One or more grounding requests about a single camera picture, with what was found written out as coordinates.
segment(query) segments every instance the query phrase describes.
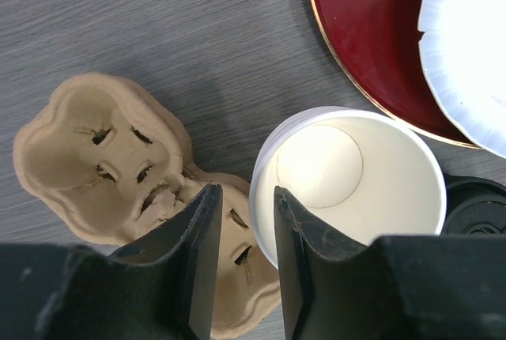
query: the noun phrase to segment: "paper plate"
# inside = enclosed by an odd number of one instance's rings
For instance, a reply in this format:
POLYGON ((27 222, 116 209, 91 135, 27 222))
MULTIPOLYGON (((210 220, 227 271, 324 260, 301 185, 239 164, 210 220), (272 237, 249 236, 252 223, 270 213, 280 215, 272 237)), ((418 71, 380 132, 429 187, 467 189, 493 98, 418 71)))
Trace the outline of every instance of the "paper plate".
POLYGON ((443 113, 506 157, 506 0, 422 0, 422 69, 443 113))
POLYGON ((420 4, 421 0, 312 0, 330 51, 371 102, 419 133, 470 146, 441 113, 422 73, 420 4))

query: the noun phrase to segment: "cup rim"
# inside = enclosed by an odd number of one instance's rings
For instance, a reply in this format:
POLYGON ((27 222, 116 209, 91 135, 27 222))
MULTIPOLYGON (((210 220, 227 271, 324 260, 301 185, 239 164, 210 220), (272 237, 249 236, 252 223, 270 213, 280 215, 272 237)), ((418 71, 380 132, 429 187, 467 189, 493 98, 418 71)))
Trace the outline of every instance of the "cup rim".
POLYGON ((266 256, 269 262, 276 268, 278 268, 278 256, 272 255, 270 250, 267 249, 267 246, 263 241, 262 234, 259 231, 259 223, 257 220, 256 195, 259 189, 260 178, 262 177, 262 174, 264 173, 272 156, 290 136, 292 136, 299 130, 304 129, 305 127, 309 127, 312 124, 339 117, 370 119, 376 122, 384 123, 402 132, 405 136, 408 137, 408 139, 413 141, 414 144, 420 150, 422 150, 423 154, 426 156, 428 163, 431 166, 432 174, 435 176, 440 191, 440 201, 441 201, 440 214, 437 226, 434 230, 434 234, 439 235, 443 230, 447 205, 447 196, 443 172, 432 150, 420 137, 418 137, 418 135, 416 135, 411 129, 406 127, 404 124, 399 123, 379 113, 354 108, 344 108, 339 106, 310 108, 308 110, 298 112, 295 115, 288 117, 269 134, 267 139, 262 144, 262 147, 260 148, 259 155, 256 158, 255 166, 253 168, 253 173, 251 176, 251 186, 249 194, 249 211, 250 211, 251 227, 253 229, 253 233, 255 234, 256 241, 259 244, 260 250, 266 256))

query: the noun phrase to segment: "white paper plate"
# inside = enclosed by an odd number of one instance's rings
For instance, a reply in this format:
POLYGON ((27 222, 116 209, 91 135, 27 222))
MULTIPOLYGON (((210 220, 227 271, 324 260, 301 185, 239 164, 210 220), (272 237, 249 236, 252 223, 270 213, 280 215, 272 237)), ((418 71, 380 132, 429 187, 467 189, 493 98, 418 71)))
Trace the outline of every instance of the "white paper plate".
POLYGON ((472 142, 506 158, 506 0, 422 0, 425 79, 472 142))

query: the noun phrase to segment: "gold plate rim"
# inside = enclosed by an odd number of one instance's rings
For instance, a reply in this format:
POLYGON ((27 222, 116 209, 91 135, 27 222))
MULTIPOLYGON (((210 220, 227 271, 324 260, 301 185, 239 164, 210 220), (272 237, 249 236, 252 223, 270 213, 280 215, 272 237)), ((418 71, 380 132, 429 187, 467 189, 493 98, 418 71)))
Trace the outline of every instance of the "gold plate rim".
POLYGON ((341 59, 338 57, 337 53, 335 52, 335 49, 332 47, 332 45, 331 45, 331 43, 329 41, 329 38, 327 37, 327 34, 325 33, 325 29, 323 28, 322 21, 321 21, 320 16, 319 16, 318 8, 316 7, 315 0, 310 0, 310 1, 311 1, 312 9, 313 9, 313 14, 315 15, 315 19, 316 19, 316 22, 317 22, 318 27, 319 27, 319 31, 320 31, 320 33, 321 33, 321 35, 323 37, 323 40, 325 41, 325 44, 328 47, 330 53, 334 57, 334 60, 338 63, 338 65, 341 67, 342 71, 345 73, 345 75, 347 76, 347 78, 353 83, 353 85, 355 86, 355 88, 358 89, 362 93, 362 95, 364 95, 365 98, 367 98, 367 100, 369 100, 379 110, 381 110, 382 113, 384 113, 385 115, 390 116, 392 119, 394 119, 396 121, 399 121, 400 123, 403 123, 404 125, 408 126, 411 130, 413 130, 413 131, 415 131, 415 132, 417 132, 419 134, 423 134, 424 136, 426 136, 428 138, 432 138, 434 140, 441 141, 441 142, 444 142, 444 143, 447 143, 447 144, 450 144, 450 145, 461 146, 463 148, 481 149, 481 147, 479 147, 478 145, 475 145, 473 143, 467 143, 467 142, 461 142, 461 141, 451 140, 450 138, 439 136, 438 134, 434 134, 434 133, 428 132, 427 130, 423 130, 423 129, 421 129, 421 128, 415 126, 415 125, 413 125, 412 123, 408 123, 404 119, 401 119, 397 115, 394 115, 392 112, 388 111, 383 105, 381 105, 380 103, 378 103, 378 101, 376 101, 371 95, 369 95, 369 93, 367 91, 364 90, 364 88, 360 85, 360 83, 351 75, 351 73, 348 71, 348 69, 342 63, 341 59))

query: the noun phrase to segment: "wood grain surface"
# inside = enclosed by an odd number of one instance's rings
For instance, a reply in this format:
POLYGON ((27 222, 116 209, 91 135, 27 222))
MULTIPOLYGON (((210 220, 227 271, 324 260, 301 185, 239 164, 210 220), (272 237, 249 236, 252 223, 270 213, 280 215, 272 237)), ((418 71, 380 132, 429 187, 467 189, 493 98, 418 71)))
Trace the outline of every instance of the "wood grain surface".
MULTIPOLYGON (((4 242, 82 243, 21 188, 11 157, 18 129, 72 75, 139 82, 184 123, 202 168, 245 179, 288 116, 319 105, 375 109, 331 58, 309 0, 0 0, 0 33, 4 242)), ((506 183, 506 161, 427 142, 445 172, 506 183)), ((283 339, 281 310, 244 338, 283 339)))

